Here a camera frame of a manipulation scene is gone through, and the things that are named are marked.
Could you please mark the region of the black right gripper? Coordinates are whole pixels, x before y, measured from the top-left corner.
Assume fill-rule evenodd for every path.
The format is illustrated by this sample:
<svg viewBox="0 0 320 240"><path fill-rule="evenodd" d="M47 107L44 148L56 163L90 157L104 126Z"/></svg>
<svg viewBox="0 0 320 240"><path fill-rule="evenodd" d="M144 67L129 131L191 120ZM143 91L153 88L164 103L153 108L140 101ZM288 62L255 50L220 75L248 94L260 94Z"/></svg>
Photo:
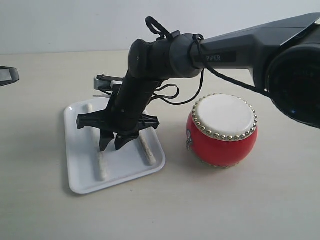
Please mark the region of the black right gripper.
<svg viewBox="0 0 320 240"><path fill-rule="evenodd" d="M159 79L134 78L130 74L123 77L122 84L112 86L107 106L103 110L79 114L76 119L77 129L93 127L100 129L99 150L105 151L114 141L116 150L120 150L130 141L139 137L139 131L147 128L157 129L160 122L156 116L144 113Z"/></svg>

